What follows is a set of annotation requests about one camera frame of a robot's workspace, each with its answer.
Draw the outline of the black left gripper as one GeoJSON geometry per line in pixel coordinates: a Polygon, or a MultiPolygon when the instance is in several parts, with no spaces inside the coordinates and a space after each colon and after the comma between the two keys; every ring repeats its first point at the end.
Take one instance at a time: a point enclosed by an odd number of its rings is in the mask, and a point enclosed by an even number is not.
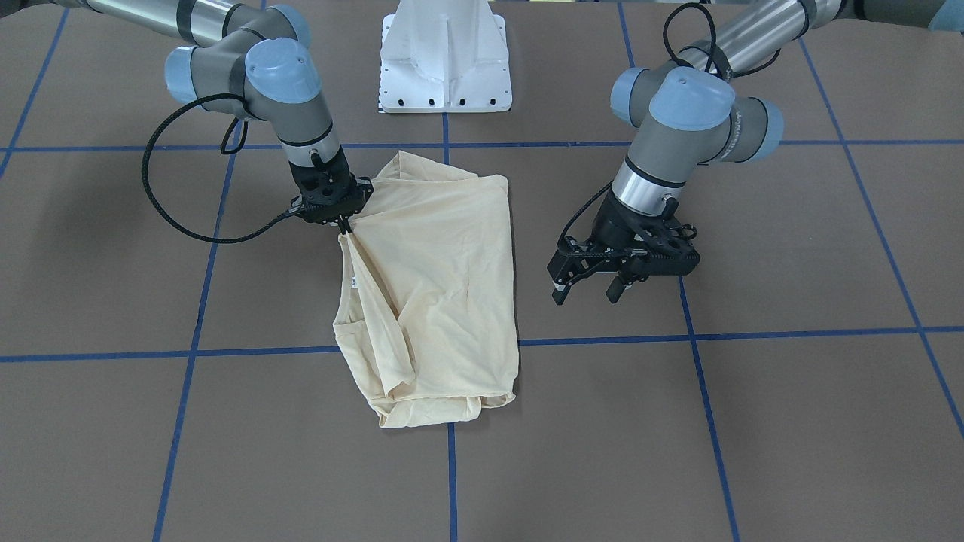
{"type": "Polygon", "coordinates": [[[617,304],[634,282],[691,273],[701,260],[692,243],[697,230],[679,222],[679,202],[674,196],[662,196],[661,202],[662,212],[650,216],[624,206],[612,192],[593,195],[565,223],[547,266],[554,285],[554,304],[562,306],[576,282],[597,273],[614,276],[607,288],[610,304],[617,304]],[[599,198],[603,201],[590,235],[582,242],[576,240],[569,235],[569,228],[599,198]]]}

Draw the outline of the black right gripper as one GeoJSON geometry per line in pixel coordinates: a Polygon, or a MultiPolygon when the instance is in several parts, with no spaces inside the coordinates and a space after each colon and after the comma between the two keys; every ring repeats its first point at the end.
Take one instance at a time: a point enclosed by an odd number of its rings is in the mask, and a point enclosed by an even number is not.
{"type": "Polygon", "coordinates": [[[311,151],[309,159],[307,167],[289,164],[300,190],[289,214],[307,223],[337,225],[341,233],[351,233],[350,218],[364,209],[374,193],[371,179],[352,174],[342,150],[328,162],[322,161],[317,151],[311,151]]]}

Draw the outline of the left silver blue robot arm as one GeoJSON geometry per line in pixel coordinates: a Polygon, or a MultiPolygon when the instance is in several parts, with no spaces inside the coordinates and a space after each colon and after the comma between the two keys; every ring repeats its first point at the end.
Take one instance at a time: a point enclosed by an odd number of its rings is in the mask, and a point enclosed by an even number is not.
{"type": "Polygon", "coordinates": [[[679,196],[699,165],[767,157],[784,135],[784,116],[760,97],[739,97],[733,79],[767,68],[782,48],[834,20],[863,20],[962,31],[960,1],[754,1],[709,35],[675,50],[656,69],[631,68],[614,83],[610,106],[636,128],[612,182],[600,189],[593,229],[579,241],[562,230],[548,264],[555,304],[572,286],[610,273],[616,303],[653,276],[685,276],[701,257],[696,229],[677,218],[679,196]]]}

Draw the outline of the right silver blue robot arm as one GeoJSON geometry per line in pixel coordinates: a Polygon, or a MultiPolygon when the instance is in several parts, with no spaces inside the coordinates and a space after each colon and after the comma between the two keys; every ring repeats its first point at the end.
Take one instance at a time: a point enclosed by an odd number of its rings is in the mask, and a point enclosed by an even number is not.
{"type": "Polygon", "coordinates": [[[142,155],[142,187],[157,210],[148,176],[154,146],[175,119],[200,106],[230,114],[241,126],[252,120],[271,124],[300,191],[281,219],[297,216],[350,233],[350,219],[374,189],[368,178],[351,172],[309,52],[309,24],[299,11],[224,1],[65,1],[63,7],[183,41],[169,53],[164,72],[180,107],[154,131],[142,155]]]}

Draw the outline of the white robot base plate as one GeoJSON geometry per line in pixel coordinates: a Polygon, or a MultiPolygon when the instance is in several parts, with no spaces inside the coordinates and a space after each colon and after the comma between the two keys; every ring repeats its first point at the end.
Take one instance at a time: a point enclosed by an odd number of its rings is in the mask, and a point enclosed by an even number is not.
{"type": "Polygon", "coordinates": [[[401,1],[381,23],[379,110],[507,112],[507,25],[488,1],[401,1]]]}

